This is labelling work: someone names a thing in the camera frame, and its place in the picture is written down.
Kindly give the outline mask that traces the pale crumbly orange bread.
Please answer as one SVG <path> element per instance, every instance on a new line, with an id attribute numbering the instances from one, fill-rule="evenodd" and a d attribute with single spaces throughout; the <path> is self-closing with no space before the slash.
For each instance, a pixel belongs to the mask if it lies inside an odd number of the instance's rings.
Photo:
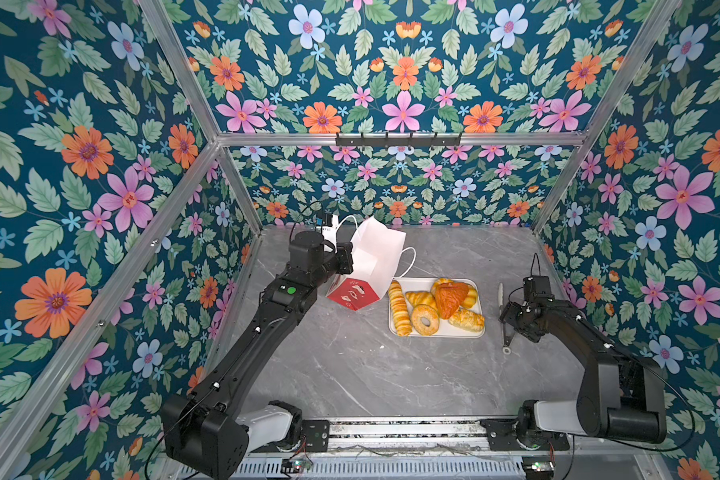
<path id="1" fill-rule="evenodd" d="M 480 333 L 485 328 L 485 318 L 481 314 L 463 307 L 460 307 L 448 322 L 456 328 L 472 333 Z"/>

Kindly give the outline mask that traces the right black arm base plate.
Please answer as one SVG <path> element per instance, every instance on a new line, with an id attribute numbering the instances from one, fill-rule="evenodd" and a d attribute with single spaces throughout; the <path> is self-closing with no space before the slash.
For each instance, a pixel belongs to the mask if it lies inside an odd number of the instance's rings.
<path id="1" fill-rule="evenodd" d="M 484 418 L 479 425 L 485 429 L 492 451 L 569 451 L 566 434 L 534 429 L 529 420 Z"/>

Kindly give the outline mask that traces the round yellow fluted bread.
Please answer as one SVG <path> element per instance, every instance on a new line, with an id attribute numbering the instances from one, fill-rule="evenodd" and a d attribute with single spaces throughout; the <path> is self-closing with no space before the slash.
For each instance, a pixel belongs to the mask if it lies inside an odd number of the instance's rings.
<path id="1" fill-rule="evenodd" d="M 440 286 L 442 286 L 442 285 L 448 285 L 448 284 L 452 284 L 452 283 L 453 283 L 453 280 L 452 280 L 452 279 L 449 279 L 449 278 L 439 278 L 439 279 L 437 279 L 437 280 L 433 283 L 431 289 L 432 289 L 432 290 L 436 290 L 438 287 L 440 287 Z"/>

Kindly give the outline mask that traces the yellow striped croissant bread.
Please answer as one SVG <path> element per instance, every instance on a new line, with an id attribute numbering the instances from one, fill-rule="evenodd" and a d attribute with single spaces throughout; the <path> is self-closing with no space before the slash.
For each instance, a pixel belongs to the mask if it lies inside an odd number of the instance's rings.
<path id="1" fill-rule="evenodd" d="M 466 295 L 465 299 L 462 301 L 461 307 L 469 310 L 476 305 L 477 301 L 478 301 L 477 289 L 474 286 L 469 285 L 467 295 Z"/>

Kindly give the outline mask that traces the long ridged horn bread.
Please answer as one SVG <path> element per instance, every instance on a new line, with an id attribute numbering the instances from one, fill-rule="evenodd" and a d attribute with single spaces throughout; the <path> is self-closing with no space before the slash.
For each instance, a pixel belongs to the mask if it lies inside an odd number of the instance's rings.
<path id="1" fill-rule="evenodd" d="M 406 298 L 397 280 L 393 280 L 388 288 L 389 308 L 395 333 L 401 337 L 409 336 L 413 331 L 408 312 Z"/>

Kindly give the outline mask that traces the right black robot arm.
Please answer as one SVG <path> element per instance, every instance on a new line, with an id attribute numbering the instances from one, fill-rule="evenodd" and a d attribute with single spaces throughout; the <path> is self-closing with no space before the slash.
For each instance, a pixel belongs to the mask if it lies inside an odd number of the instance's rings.
<path id="1" fill-rule="evenodd" d="M 614 443 L 660 444 L 667 437 L 665 384 L 658 364 L 636 358 L 589 324 L 569 300 L 554 296 L 547 276 L 530 275 L 519 288 L 521 301 L 507 300 L 499 316 L 503 351 L 515 337 L 538 343 L 551 335 L 584 368 L 570 400 L 526 400 L 514 422 L 517 441 L 527 447 L 559 435 Z"/>

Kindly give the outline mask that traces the pale ring donut bread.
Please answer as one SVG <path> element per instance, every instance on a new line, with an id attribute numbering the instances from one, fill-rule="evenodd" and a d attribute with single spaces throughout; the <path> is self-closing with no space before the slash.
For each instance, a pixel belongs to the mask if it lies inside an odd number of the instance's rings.
<path id="1" fill-rule="evenodd" d="M 422 336 L 435 335 L 440 328 L 440 316 L 435 307 L 426 304 L 416 305 L 410 315 L 414 330 Z"/>

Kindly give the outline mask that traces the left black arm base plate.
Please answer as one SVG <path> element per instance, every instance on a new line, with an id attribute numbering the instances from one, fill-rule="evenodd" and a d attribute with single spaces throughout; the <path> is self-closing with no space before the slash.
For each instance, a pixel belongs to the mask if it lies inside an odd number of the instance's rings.
<path id="1" fill-rule="evenodd" d="M 331 423 L 327 419 L 297 420 L 283 439 L 265 444 L 253 453 L 324 453 L 328 451 L 330 432 Z"/>

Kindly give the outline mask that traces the red white paper bag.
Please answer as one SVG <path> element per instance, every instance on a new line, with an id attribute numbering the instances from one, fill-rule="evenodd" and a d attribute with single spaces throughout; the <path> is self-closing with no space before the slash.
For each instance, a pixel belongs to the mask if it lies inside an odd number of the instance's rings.
<path id="1" fill-rule="evenodd" d="M 327 291 L 327 298 L 351 311 L 359 311 L 384 297 L 397 277 L 400 259 L 412 253 L 405 276 L 416 261 L 414 247 L 406 247 L 406 233 L 388 228 L 374 217 L 359 224 L 351 240 L 350 274 L 338 274 Z"/>

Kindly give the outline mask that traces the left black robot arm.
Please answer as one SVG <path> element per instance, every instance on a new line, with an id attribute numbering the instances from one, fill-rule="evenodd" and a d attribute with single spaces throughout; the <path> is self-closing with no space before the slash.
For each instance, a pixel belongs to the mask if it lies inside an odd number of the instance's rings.
<path id="1" fill-rule="evenodd" d="M 289 260 L 261 292 L 257 310 L 222 360 L 183 395 L 160 410 L 168 458 L 212 479 L 228 479 L 252 451 L 301 441 L 302 411 L 284 401 L 243 413 L 264 366 L 315 304 L 331 277 L 353 271 L 350 242 L 332 243 L 314 230 L 296 234 Z"/>

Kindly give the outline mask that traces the orange pastry bread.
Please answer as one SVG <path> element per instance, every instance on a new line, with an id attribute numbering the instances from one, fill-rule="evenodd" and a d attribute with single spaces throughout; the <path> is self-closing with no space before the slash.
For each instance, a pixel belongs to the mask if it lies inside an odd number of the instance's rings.
<path id="1" fill-rule="evenodd" d="M 451 318 L 469 296 L 470 286 L 463 282 L 441 283 L 434 287 L 437 310 L 443 319 Z"/>

